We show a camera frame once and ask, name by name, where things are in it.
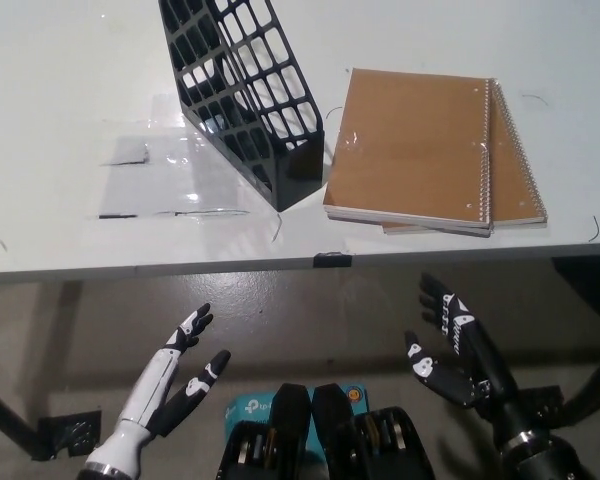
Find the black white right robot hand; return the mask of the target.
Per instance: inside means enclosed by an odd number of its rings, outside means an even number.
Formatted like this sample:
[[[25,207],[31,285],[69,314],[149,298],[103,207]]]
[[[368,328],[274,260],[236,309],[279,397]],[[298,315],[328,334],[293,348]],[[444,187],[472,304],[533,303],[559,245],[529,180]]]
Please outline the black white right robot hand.
[[[496,411],[517,397],[518,386],[482,322],[458,294],[434,276],[420,279],[422,318],[436,328],[456,355],[457,367],[427,352],[416,333],[404,334],[406,355],[416,379],[440,397],[493,422]]]

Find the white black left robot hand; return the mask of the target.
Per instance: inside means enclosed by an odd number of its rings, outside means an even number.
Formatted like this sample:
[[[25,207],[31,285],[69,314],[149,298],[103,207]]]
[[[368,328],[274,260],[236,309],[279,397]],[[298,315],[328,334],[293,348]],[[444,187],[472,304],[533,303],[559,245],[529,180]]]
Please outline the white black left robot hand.
[[[166,437],[204,400],[229,363],[231,353],[219,351],[174,394],[169,391],[182,356],[199,342],[212,322],[211,305],[203,304],[183,320],[148,362],[128,397],[118,423],[133,424],[152,438]]]

